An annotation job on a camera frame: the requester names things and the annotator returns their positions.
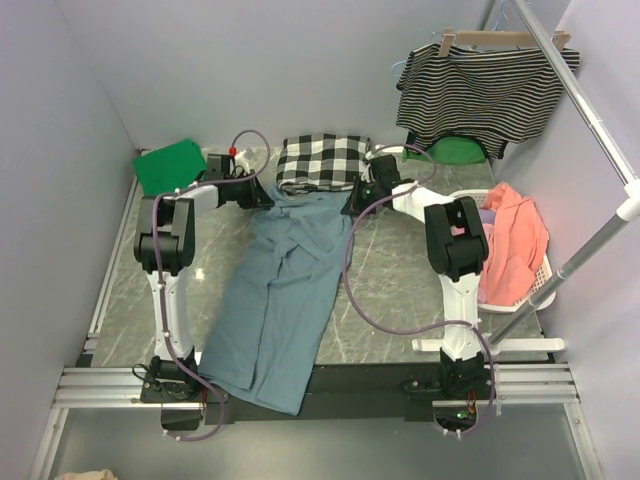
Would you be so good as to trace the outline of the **blue t shirt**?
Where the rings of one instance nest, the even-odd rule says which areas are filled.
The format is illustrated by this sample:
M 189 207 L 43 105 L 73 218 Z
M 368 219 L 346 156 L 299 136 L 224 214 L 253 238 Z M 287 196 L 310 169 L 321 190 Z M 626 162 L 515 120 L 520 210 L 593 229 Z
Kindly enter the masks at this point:
M 352 228 L 346 192 L 287 197 L 254 214 L 227 282 L 200 374 L 231 395 L 296 415 L 334 308 Z

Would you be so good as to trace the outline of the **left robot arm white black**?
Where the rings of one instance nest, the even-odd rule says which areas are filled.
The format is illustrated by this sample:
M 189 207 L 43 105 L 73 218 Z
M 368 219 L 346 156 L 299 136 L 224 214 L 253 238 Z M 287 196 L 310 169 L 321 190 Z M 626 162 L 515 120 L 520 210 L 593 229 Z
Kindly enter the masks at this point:
M 195 368 L 186 288 L 196 253 L 198 216 L 228 203 L 245 210 L 274 205 L 257 179 L 251 157 L 249 151 L 234 147 L 227 154 L 210 153 L 194 182 L 167 195 L 145 195 L 140 202 L 134 257 L 152 292 L 155 362 L 180 361 Z

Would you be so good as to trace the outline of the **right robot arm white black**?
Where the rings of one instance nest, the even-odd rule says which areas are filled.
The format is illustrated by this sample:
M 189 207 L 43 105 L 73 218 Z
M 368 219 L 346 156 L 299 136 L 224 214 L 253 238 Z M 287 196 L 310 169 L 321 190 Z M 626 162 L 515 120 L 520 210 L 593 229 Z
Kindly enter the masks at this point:
M 454 198 L 403 179 L 391 155 L 370 159 L 341 213 L 361 217 L 384 206 L 425 227 L 427 258 L 443 295 L 444 364 L 468 366 L 484 359 L 476 334 L 478 289 L 489 246 L 478 207 L 469 196 Z

